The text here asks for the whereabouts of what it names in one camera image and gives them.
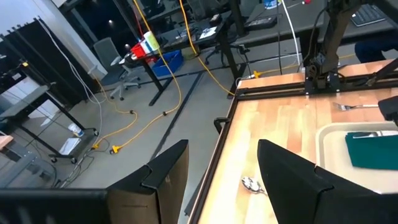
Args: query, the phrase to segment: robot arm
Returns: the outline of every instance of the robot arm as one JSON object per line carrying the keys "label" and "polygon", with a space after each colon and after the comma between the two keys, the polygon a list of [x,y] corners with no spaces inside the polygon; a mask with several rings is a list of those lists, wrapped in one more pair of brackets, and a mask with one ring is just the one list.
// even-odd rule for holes
{"label": "robot arm", "polygon": [[310,59],[306,67],[305,75],[310,81],[311,91],[322,91],[324,89],[339,89],[338,77],[335,70],[338,66],[337,49],[340,46],[344,32],[351,16],[362,4],[375,4],[386,16],[398,23],[398,2],[394,0],[329,0],[326,12],[330,17],[327,24],[326,34],[322,46],[318,49],[316,56]]}

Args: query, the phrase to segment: green cloth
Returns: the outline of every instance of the green cloth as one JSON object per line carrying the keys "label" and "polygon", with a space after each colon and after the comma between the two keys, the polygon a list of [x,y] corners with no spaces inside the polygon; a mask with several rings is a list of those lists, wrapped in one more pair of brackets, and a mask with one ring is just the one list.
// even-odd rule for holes
{"label": "green cloth", "polygon": [[358,134],[346,135],[348,153],[353,166],[398,170],[398,136],[353,138]]}

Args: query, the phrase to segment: black desk leg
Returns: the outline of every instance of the black desk leg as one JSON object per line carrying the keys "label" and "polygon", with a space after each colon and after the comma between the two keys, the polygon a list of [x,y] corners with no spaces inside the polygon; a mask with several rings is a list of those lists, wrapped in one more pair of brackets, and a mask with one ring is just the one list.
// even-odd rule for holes
{"label": "black desk leg", "polygon": [[312,30],[308,30],[308,31],[302,32],[299,36],[302,59],[304,60],[305,57],[307,57],[307,55],[308,55],[307,59],[305,59],[303,61],[304,67],[306,67],[309,64],[310,59],[314,58],[314,56],[316,54],[314,46],[317,46],[317,49],[319,49],[319,44],[318,44],[319,30],[318,29],[314,30],[313,37],[312,37],[312,43],[310,43],[311,33],[312,33]]}
{"label": "black desk leg", "polygon": [[[217,42],[220,44],[222,53],[225,54],[226,59],[228,60],[229,67],[230,67],[232,75],[234,77],[234,82],[232,83],[231,88],[229,89],[229,91],[231,93],[235,93],[235,91],[236,91],[236,79],[242,77],[244,69],[243,69],[243,72],[242,72],[242,67],[238,70],[238,68],[236,66],[236,62],[235,62],[235,59],[234,59],[234,55],[232,54],[231,47],[229,46],[229,43],[226,41],[228,39],[227,35],[226,35],[226,31],[225,30],[221,30],[216,39],[217,39]],[[233,97],[233,95],[231,95],[230,93],[227,95],[227,98],[232,98],[232,97]]]}
{"label": "black desk leg", "polygon": [[65,114],[73,123],[75,123],[80,129],[85,130],[86,128],[83,127],[83,125],[80,124],[79,121],[77,121],[70,113],[63,107],[61,106],[54,98],[52,98],[49,93],[46,93],[48,96],[48,99],[55,104],[55,106],[63,113]]}
{"label": "black desk leg", "polygon": [[163,93],[163,91],[168,87],[168,85],[170,84],[170,82],[173,80],[172,78],[169,78],[164,85],[162,85],[159,81],[159,79],[157,79],[154,71],[152,71],[152,69],[150,68],[150,66],[148,65],[148,63],[142,59],[141,60],[141,64],[144,67],[145,71],[148,73],[150,79],[155,83],[155,86],[158,89],[158,92],[156,93],[155,97],[149,102],[149,106],[153,106],[156,101],[159,99],[159,97],[161,96],[161,94]]}
{"label": "black desk leg", "polygon": [[54,149],[52,146],[47,144],[43,139],[39,138],[37,135],[35,135],[32,131],[29,131],[29,129],[25,128],[22,124],[19,124],[19,122],[12,122],[15,126],[23,130],[26,134],[31,136],[33,139],[41,143],[43,146],[45,146],[47,149],[53,152],[53,154],[50,154],[50,157],[63,157],[63,158],[72,158],[72,156],[65,156],[59,153],[56,149]]}

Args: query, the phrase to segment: paper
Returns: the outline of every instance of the paper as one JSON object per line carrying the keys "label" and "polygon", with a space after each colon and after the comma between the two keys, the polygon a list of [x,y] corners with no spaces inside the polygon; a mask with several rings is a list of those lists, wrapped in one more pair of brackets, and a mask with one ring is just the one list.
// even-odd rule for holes
{"label": "paper", "polygon": [[212,28],[206,28],[206,29],[204,29],[203,32],[201,33],[199,39],[212,36],[213,34],[216,33],[216,29],[217,29],[217,26],[216,26],[216,27],[212,27]]}
{"label": "paper", "polygon": [[80,138],[68,138],[68,140],[61,147],[60,153],[62,155],[69,155],[70,152],[79,144]]}

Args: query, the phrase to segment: office chair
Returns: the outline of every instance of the office chair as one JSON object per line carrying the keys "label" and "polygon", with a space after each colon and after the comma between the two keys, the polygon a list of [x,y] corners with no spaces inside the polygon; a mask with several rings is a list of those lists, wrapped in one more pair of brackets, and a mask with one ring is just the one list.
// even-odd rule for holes
{"label": "office chair", "polygon": [[[125,66],[125,64],[119,65],[122,57],[120,57],[110,37],[95,43],[94,49],[100,62],[102,63],[102,66],[108,72],[108,74],[101,79],[101,84],[106,86],[115,84],[117,82],[120,83],[119,86],[116,87],[110,94],[111,99],[114,99],[113,95],[119,92],[119,99],[124,100],[122,97],[124,90],[127,90],[130,86],[136,86],[138,88],[141,87],[139,83],[132,82],[135,79],[138,81],[140,80],[139,77],[132,77],[132,69]],[[88,73],[91,74],[95,69],[96,67],[90,69]]]}

